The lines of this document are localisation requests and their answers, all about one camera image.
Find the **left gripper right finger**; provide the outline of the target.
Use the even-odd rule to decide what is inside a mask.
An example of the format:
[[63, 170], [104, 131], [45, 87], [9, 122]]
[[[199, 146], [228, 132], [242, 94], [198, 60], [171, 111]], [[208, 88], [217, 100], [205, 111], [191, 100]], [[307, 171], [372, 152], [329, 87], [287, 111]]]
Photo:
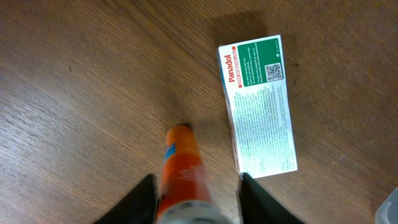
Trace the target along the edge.
[[303, 224], [248, 173], [241, 174], [238, 199], [243, 224]]

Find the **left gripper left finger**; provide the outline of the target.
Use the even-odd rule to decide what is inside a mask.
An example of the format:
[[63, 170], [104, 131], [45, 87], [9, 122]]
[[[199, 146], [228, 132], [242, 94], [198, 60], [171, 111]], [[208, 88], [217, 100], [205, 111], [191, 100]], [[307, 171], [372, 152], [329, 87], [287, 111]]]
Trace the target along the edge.
[[153, 224], [158, 206], [156, 176], [145, 176], [94, 224]]

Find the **orange tube white cap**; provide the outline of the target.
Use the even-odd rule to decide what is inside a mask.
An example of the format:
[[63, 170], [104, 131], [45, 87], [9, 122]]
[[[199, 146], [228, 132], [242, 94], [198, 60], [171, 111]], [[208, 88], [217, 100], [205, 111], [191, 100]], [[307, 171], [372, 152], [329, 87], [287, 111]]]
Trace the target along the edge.
[[215, 203], [192, 128], [187, 124], [172, 127], [165, 143], [155, 222], [229, 223]]

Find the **clear plastic container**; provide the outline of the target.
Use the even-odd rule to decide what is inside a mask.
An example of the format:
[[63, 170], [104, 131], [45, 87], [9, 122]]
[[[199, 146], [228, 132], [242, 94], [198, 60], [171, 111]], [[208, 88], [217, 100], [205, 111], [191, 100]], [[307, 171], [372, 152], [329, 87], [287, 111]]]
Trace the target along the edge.
[[398, 224], [398, 189], [390, 193], [375, 214], [376, 224]]

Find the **white green medicine box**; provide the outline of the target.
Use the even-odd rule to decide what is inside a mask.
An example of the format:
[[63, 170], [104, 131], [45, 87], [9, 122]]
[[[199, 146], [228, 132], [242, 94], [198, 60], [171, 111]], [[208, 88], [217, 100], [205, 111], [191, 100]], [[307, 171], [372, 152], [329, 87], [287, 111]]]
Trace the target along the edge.
[[298, 169], [280, 35], [217, 49], [237, 171], [252, 178]]

